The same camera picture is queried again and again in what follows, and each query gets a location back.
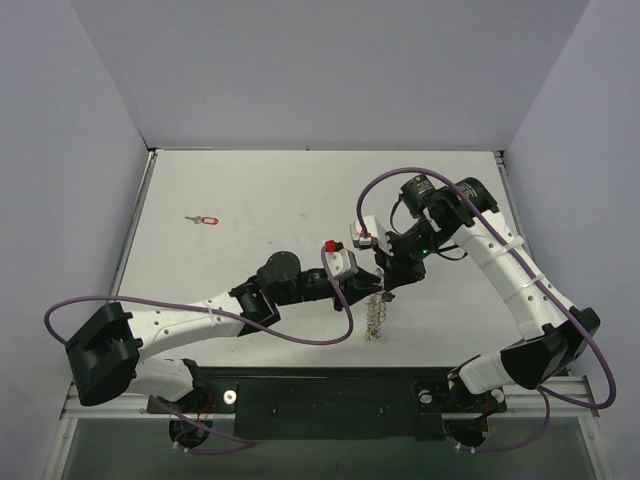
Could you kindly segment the metal disc with key rings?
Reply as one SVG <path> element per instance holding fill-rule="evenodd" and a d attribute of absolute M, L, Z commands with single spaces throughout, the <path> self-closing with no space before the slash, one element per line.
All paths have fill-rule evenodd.
<path fill-rule="evenodd" d="M 382 289 L 368 296 L 366 301 L 366 341 L 377 340 L 382 337 L 382 325 L 387 318 L 387 304 L 393 301 L 395 295 Z"/>

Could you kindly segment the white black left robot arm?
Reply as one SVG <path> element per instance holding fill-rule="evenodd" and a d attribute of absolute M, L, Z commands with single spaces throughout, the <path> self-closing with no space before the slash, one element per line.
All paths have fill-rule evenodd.
<path fill-rule="evenodd" d="M 381 291 L 381 279 L 358 267 L 351 251 L 323 253 L 321 259 L 322 267 L 303 270 L 294 253 L 276 252 L 244 283 L 199 303 L 155 302 L 131 312 L 121 301 L 101 306 L 66 344 L 81 404 L 97 406 L 134 393 L 195 411 L 206 397 L 198 366 L 167 351 L 265 332 L 279 321 L 281 306 L 330 299 L 343 311 Z"/>

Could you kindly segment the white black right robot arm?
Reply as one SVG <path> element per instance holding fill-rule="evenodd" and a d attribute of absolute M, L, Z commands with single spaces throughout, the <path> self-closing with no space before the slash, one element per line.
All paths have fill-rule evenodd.
<path fill-rule="evenodd" d="M 591 346 L 598 315 L 577 308 L 552 286 L 478 179 L 437 188 L 427 175 L 414 172 L 399 199 L 415 220 L 404 233 L 384 230 L 373 216 L 359 215 L 352 226 L 354 245 L 374 250 L 386 288 L 423 280 L 425 259 L 452 242 L 495 289 L 520 335 L 517 342 L 450 371 L 446 394 L 453 406 L 468 409 L 505 385 L 535 390 Z"/>

